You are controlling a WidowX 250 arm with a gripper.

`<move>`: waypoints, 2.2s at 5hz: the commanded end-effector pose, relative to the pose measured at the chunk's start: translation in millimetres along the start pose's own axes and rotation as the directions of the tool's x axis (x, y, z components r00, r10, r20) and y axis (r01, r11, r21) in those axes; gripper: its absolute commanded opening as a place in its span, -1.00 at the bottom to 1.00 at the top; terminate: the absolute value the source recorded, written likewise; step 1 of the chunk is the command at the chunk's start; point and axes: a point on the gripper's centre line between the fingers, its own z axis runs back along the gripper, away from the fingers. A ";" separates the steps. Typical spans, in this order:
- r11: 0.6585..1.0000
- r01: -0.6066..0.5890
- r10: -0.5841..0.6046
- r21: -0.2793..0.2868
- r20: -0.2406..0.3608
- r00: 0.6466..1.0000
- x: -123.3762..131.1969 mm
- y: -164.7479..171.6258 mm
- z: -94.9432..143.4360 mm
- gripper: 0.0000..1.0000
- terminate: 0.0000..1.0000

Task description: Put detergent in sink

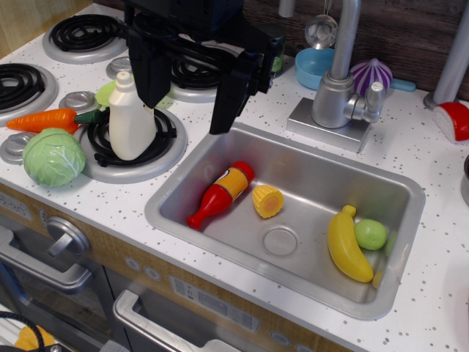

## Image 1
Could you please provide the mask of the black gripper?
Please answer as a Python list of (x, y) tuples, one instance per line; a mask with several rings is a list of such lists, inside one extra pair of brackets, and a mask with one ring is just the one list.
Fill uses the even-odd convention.
[(228, 133), (262, 86), (261, 62), (278, 41), (244, 16), (243, 1), (125, 1), (128, 53), (137, 93), (154, 108), (171, 89), (171, 62), (234, 62), (218, 85), (210, 134)]

